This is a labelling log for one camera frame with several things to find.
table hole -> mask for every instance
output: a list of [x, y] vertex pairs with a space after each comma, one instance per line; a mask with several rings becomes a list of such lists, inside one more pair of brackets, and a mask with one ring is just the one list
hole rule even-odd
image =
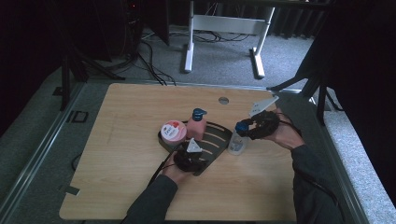
[[220, 102], [222, 105], [227, 105], [228, 103], [230, 103], [230, 101], [228, 100], [228, 98], [227, 98], [227, 97], [224, 97], [224, 96], [221, 96], [221, 97], [219, 98], [219, 102]]

black tray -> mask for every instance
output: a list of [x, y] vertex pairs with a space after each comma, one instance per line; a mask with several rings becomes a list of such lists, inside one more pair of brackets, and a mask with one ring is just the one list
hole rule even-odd
[[[194, 175], [200, 175], [209, 165], [212, 163], [223, 151], [227, 148], [230, 143], [233, 132], [224, 128], [216, 123], [206, 122], [206, 130], [204, 138], [201, 141], [196, 141], [199, 147], [203, 149], [201, 159], [207, 161], [206, 166], [199, 172], [195, 172]], [[174, 150], [173, 147], [167, 145], [162, 137], [161, 132], [158, 132], [158, 141], [169, 153]]]

blue cap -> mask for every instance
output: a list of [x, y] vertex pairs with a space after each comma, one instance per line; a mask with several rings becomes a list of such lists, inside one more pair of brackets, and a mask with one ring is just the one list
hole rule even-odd
[[202, 120], [202, 116], [205, 115], [205, 114], [207, 114], [207, 112], [204, 111], [203, 109], [195, 108], [192, 111], [192, 119], [195, 120], [195, 121], [200, 121], [200, 120]]
[[235, 130], [237, 132], [247, 132], [248, 131], [248, 125], [245, 122], [237, 122], [235, 125]]

pink container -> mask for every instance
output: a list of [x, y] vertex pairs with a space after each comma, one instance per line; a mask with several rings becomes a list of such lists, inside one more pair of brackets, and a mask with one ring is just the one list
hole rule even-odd
[[163, 141], [172, 147], [186, 140], [186, 125], [179, 120], [169, 120], [161, 127]]

dark sleeve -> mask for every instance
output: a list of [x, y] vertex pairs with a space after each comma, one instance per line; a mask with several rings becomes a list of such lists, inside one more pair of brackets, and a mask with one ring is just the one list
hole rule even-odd
[[168, 176], [159, 175], [134, 201], [122, 224], [163, 223], [176, 192], [177, 184]]
[[295, 148], [291, 151], [291, 157], [295, 171], [293, 190], [297, 223], [343, 223], [341, 211], [333, 198], [306, 180], [312, 179], [332, 190], [329, 181], [331, 174], [321, 159], [308, 146]]

